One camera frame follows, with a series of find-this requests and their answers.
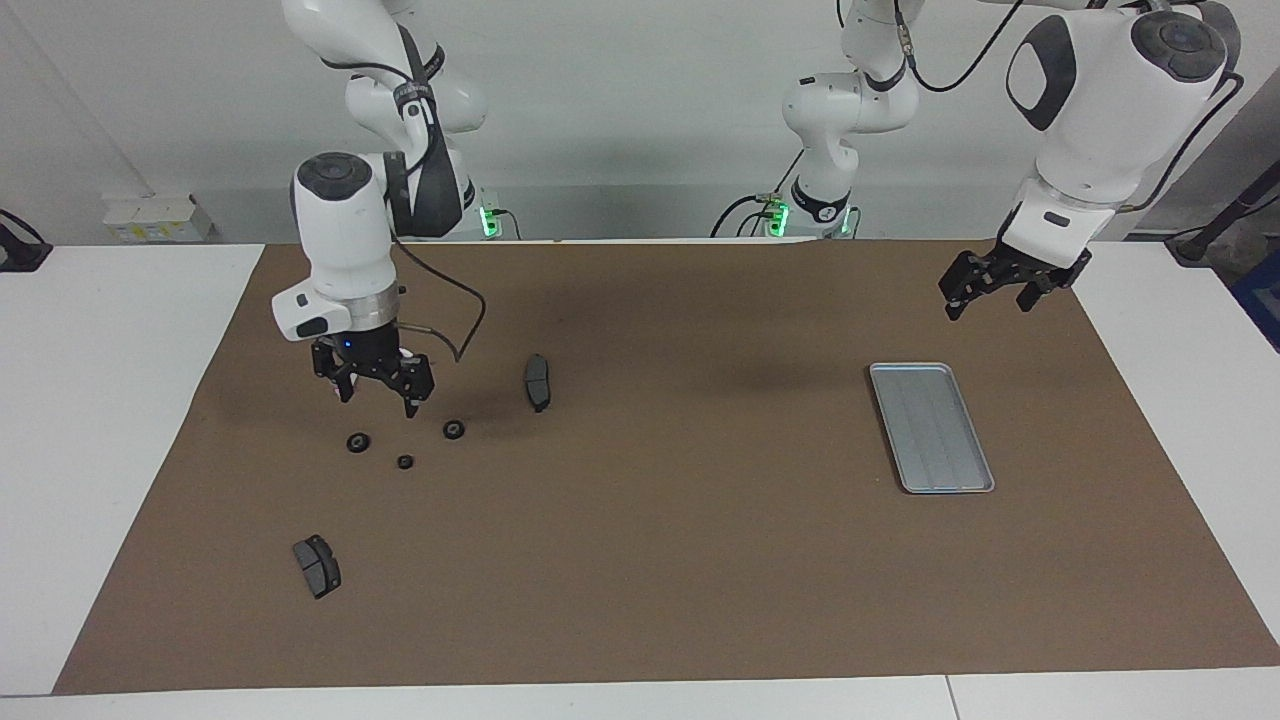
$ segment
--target brown table surface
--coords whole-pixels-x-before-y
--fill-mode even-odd
[[[55,692],[1280,665],[1075,299],[950,323],[959,247],[422,247],[489,318],[460,365],[404,336],[412,421],[279,338],[307,265],[269,247]],[[461,338],[474,301],[399,264]],[[909,360],[955,369],[996,492],[899,488],[867,366]]]

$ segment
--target silver tray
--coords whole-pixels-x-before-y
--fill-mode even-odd
[[[870,375],[906,492],[955,495],[996,488],[951,368],[942,363],[877,363]]]

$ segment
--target white table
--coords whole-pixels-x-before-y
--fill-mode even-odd
[[[1280,717],[1280,667],[41,697],[260,252],[60,247],[36,274],[0,275],[0,719]],[[1178,268],[1157,245],[1097,243],[1094,255],[1076,292],[1280,635],[1280,356],[1210,272]],[[1011,299],[987,300],[1000,301]]]

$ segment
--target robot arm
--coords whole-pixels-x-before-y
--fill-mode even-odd
[[[1190,129],[1238,47],[1239,31],[1216,3],[1050,15],[1036,26],[1006,85],[1044,142],[995,249],[960,254],[940,281],[951,319],[1006,284],[1024,284],[1023,311],[1069,287],[1089,261],[1085,245]]]
[[[910,23],[924,0],[901,0]],[[915,117],[919,87],[906,72],[893,0],[855,0],[841,36],[847,73],[820,73],[792,86],[782,118],[804,145],[791,186],[788,232],[829,237],[844,222],[858,150],[854,133],[900,129]]]
[[[343,402],[353,378],[369,377],[399,393],[412,418],[434,380],[426,356],[399,347],[393,236],[448,232],[461,218],[470,182],[458,179],[431,86],[445,77],[444,53],[433,44],[424,61],[413,35],[392,15],[411,15],[408,5],[283,0],[291,29],[326,65],[358,73],[348,82],[348,108],[398,150],[325,152],[298,168],[289,193],[311,275],[276,295],[271,309],[285,338],[312,341],[314,370],[334,383]],[[451,83],[440,83],[451,99],[466,96],[465,78],[451,76]],[[453,115],[458,129],[484,119],[483,97],[468,97],[474,101]]]

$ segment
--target white wall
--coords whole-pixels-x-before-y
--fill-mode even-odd
[[[1151,229],[1203,225],[1263,170],[1280,160],[1280,73],[1213,140],[1164,200],[1143,218]],[[1272,190],[1266,199],[1280,188]],[[1263,232],[1280,232],[1280,202],[1251,218]]]
[[[529,237],[705,234],[730,200],[772,188],[797,149],[780,113],[788,85],[847,67],[820,0],[424,3],[449,61],[492,99],[463,138],[474,174]],[[1280,4],[1229,4],[1248,96],[1280,65]],[[128,165],[156,191],[196,193],[229,241],[291,241],[283,187],[297,163],[380,149],[343,109],[344,73],[289,35],[274,0],[0,0],[0,19],[5,6],[18,22],[0,33],[0,205],[55,242],[104,241],[97,196],[136,184]],[[931,3],[915,31],[922,72],[951,79],[1006,9]],[[911,127],[859,138],[864,236],[993,232],[1038,143],[1005,99],[1004,64],[1044,14],[1024,9],[989,64],[927,96]],[[33,55],[58,77],[33,79]],[[59,118],[60,81],[108,140]]]

